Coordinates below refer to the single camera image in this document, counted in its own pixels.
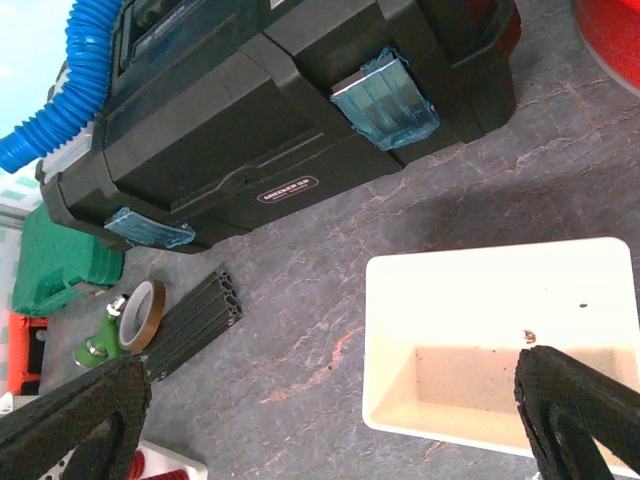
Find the green case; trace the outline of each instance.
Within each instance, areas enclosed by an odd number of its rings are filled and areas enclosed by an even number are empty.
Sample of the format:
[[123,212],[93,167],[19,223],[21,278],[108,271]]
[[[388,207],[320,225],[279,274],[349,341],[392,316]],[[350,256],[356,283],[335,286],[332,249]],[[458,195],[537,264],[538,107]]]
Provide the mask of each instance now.
[[84,295],[81,282],[111,286],[122,276],[124,255],[92,235],[54,224],[44,205],[27,216],[12,309],[31,317],[60,310]]

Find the black toolbox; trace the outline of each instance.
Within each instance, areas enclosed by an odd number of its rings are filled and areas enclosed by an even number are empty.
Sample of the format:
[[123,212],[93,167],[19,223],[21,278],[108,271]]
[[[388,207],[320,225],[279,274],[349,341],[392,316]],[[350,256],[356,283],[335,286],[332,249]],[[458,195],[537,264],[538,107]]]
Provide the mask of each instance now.
[[[140,22],[141,4],[166,11]],[[174,251],[206,250],[505,124],[519,36],[513,0],[128,1],[92,150],[42,183],[45,203],[112,248],[131,245],[103,228],[128,207],[195,230]],[[440,126],[383,152],[329,97],[388,46]]]

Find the latch covered with blue tape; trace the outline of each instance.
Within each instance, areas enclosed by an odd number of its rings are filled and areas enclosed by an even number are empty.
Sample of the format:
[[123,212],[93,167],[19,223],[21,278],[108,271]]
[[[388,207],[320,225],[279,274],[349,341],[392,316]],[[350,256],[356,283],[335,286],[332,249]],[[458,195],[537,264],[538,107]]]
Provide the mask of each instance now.
[[122,207],[104,228],[123,236],[134,245],[175,248],[193,242],[196,232],[189,225],[170,227]]
[[440,125],[434,106],[418,90],[406,63],[395,50],[386,48],[333,88],[331,101],[380,150],[424,140]]

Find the beige plastic container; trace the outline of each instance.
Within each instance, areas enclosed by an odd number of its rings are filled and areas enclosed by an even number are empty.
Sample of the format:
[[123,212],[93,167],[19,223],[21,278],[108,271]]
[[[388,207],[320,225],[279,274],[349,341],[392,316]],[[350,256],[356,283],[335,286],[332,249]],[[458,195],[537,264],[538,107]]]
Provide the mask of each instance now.
[[525,330],[640,391],[633,272],[618,239],[377,257],[366,284],[371,428],[531,456],[513,394]]

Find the red bucket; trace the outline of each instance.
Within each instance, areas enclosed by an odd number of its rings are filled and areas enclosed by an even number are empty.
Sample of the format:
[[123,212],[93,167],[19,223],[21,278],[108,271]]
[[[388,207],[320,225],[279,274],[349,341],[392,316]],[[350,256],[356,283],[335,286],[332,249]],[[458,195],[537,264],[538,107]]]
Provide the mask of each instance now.
[[640,96],[640,0],[577,0],[576,16],[598,63]]

